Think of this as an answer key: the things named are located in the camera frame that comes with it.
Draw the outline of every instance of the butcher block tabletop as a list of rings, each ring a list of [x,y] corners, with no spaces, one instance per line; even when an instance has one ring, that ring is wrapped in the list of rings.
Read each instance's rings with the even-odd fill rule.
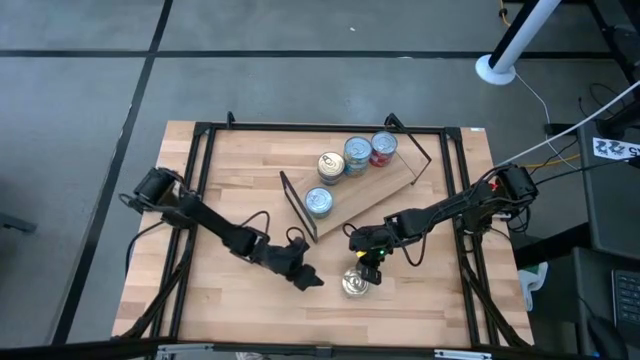
[[[191,121],[168,122],[158,166],[184,172],[194,125]],[[461,131],[473,183],[493,167],[489,144],[483,129]],[[357,134],[217,130],[203,201],[237,224],[257,211],[267,210],[271,215],[271,244],[285,246],[285,231],[302,224],[283,193],[279,172],[284,171],[295,187],[296,182],[316,171],[320,154],[328,148],[340,148],[354,135]],[[356,227],[381,224],[386,215],[406,208],[424,208],[447,197],[439,137],[414,136],[433,158],[424,174],[415,185],[403,187],[350,219],[350,223]],[[424,158],[407,136],[396,137],[398,153],[407,166],[419,172]],[[205,147],[204,138],[200,149]],[[452,141],[449,148],[456,191],[460,191]],[[197,184],[202,158],[198,154],[192,188]],[[158,220],[159,214],[146,213],[140,228]],[[263,229],[264,218],[257,217],[250,225]],[[493,226],[507,231],[502,222],[494,221]],[[156,295],[170,234],[171,227],[161,225],[137,241],[114,335],[128,330]],[[357,258],[348,250],[348,239],[340,227],[320,237],[317,244],[307,235],[307,242],[311,248],[305,253],[305,263],[316,268],[325,284],[302,292],[284,277],[234,257],[216,235],[200,227],[178,338],[236,343],[470,346],[451,221],[435,226],[427,235],[421,266],[412,267],[400,251],[387,256],[380,267],[382,284],[370,286],[365,296],[356,299],[347,298],[341,285],[343,274]],[[511,244],[502,235],[489,232],[484,235],[482,247],[494,302],[518,334],[532,344]],[[420,245],[409,246],[408,250],[417,259]],[[172,295],[167,301],[162,335],[169,331],[173,302]],[[484,313],[477,298],[475,309],[481,339],[488,343]]]

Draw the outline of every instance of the metal can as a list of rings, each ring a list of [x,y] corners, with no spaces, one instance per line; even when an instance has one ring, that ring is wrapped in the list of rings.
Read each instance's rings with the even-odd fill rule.
[[[304,203],[311,216],[316,219],[323,219],[329,216],[329,212],[333,207],[333,197],[327,189],[313,188],[307,193]]]
[[[344,161],[347,165],[366,164],[371,157],[371,143],[362,136],[354,136],[344,143]]]
[[[398,148],[398,140],[391,133],[379,131],[371,138],[373,151],[369,162],[373,166],[387,166]]]
[[[348,297],[360,297],[369,290],[369,283],[362,280],[358,270],[351,268],[342,277],[342,289]]]
[[[369,163],[366,162],[364,164],[349,164],[347,163],[344,167],[344,174],[348,177],[358,177],[364,175],[367,172],[367,168],[369,167]]]
[[[340,154],[326,152],[318,159],[318,174],[325,185],[335,185],[344,171],[344,159]]]

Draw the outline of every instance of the concrete floor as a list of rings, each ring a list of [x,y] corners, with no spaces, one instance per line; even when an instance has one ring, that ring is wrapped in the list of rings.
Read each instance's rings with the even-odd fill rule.
[[[146,50],[162,0],[4,0],[0,50]],[[509,5],[513,18],[518,6]],[[421,50],[491,52],[505,27],[494,0],[176,1],[161,50]],[[616,21],[617,10],[607,14]],[[606,51],[586,7],[563,5],[528,50]],[[0,211],[38,223],[0,231],[0,346],[50,341],[73,264],[127,116],[143,59],[0,58]],[[582,118],[588,84],[622,90],[613,61],[523,60],[521,76],[552,120]],[[488,130],[496,162],[544,138],[538,100],[518,81],[479,80],[471,59],[158,59],[118,178],[130,192],[153,166],[167,120],[379,124]],[[522,159],[538,163],[543,149]],[[564,171],[543,169],[540,178]],[[580,175],[546,186],[529,234],[586,220]],[[107,339],[139,216],[112,202],[70,334]]]

